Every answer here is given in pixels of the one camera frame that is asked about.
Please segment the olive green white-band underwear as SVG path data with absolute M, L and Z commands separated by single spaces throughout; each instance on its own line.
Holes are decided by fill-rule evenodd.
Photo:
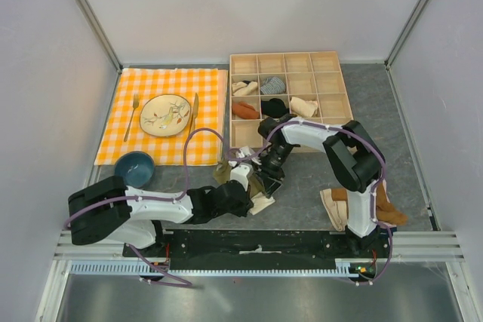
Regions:
M 213 172 L 213 178 L 219 183 L 224 184 L 230 181 L 232 166 L 227 160 L 222 160 L 217 164 Z M 248 196 L 253 204 L 249 213 L 252 216 L 262 212 L 267 207 L 272 206 L 275 203 L 274 197 L 267 197 L 264 192 L 265 189 L 255 175 L 248 177 L 248 188 L 244 189 L 248 192 Z

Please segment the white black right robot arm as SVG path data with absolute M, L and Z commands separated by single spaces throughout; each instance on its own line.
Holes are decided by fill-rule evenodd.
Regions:
M 376 190 L 386 175 L 386 160 L 364 127 L 351 120 L 341 126 L 307 121 L 292 114 L 266 118 L 257 128 L 264 144 L 254 174 L 268 196 L 285 178 L 282 170 L 295 147 L 309 147 L 327 155 L 338 183 L 347 193 L 346 248 L 364 256 L 373 247 L 381 227 L 376 217 Z

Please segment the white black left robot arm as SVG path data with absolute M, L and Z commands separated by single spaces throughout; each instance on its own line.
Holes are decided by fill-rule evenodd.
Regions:
M 201 225 L 225 214 L 246 217 L 253 207 L 250 191 L 249 182 L 239 177 L 218 187 L 161 193 L 136 189 L 120 176 L 110 176 L 69 196 L 64 226 L 74 245 L 107 239 L 159 256 L 166 245 L 162 222 Z

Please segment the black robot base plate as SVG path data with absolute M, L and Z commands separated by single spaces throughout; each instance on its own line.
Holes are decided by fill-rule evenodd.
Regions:
M 140 253 L 181 271 L 333 269 L 336 259 L 386 258 L 389 241 L 386 232 L 360 244 L 343 232 L 175 229 Z

